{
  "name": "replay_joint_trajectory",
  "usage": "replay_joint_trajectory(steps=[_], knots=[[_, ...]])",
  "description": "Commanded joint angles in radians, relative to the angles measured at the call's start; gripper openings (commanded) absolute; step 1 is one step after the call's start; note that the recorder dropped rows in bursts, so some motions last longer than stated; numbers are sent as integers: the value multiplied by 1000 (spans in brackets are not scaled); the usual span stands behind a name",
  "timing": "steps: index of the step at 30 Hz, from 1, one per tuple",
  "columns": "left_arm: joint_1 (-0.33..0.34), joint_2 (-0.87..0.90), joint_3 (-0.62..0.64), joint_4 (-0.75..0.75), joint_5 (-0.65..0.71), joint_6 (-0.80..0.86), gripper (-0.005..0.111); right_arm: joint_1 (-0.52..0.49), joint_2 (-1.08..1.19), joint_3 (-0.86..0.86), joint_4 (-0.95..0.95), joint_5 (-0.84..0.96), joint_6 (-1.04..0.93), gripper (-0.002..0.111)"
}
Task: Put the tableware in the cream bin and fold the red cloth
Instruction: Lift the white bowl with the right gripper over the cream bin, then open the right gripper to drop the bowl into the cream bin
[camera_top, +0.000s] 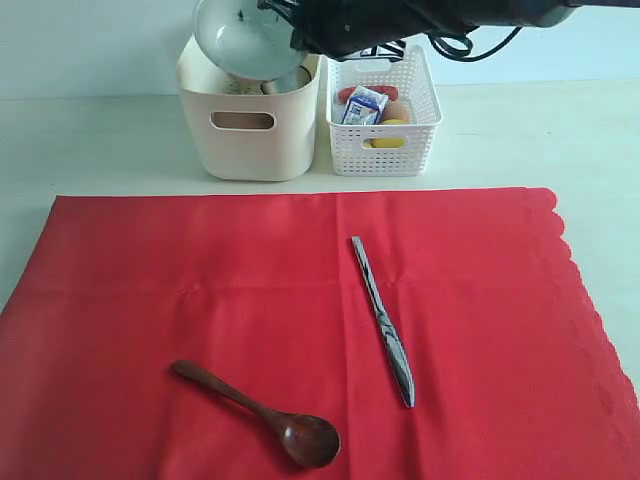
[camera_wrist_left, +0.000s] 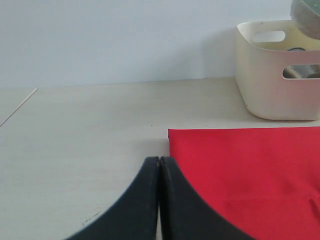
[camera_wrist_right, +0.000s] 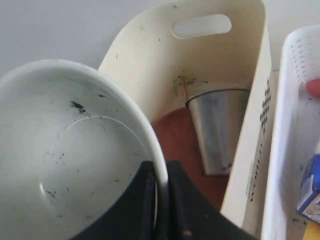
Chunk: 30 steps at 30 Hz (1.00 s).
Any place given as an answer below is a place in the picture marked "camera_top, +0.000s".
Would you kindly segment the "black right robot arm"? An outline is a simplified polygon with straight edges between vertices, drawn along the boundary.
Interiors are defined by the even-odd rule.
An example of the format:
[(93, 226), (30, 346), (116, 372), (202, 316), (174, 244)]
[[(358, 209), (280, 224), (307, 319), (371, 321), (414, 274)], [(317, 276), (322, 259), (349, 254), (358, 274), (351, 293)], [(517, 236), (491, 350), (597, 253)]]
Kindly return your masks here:
[(462, 39), (485, 26), (549, 28), (577, 6), (569, 1), (300, 1), (291, 46), (333, 59), (418, 34)]

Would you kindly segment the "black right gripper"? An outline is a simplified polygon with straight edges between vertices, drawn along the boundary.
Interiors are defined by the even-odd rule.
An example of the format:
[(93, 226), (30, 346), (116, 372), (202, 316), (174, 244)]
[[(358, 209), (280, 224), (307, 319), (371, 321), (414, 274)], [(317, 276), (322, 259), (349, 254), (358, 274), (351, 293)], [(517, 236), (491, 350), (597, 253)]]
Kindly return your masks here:
[(290, 45), (333, 59), (412, 35), (450, 27), (442, 1), (301, 1)]

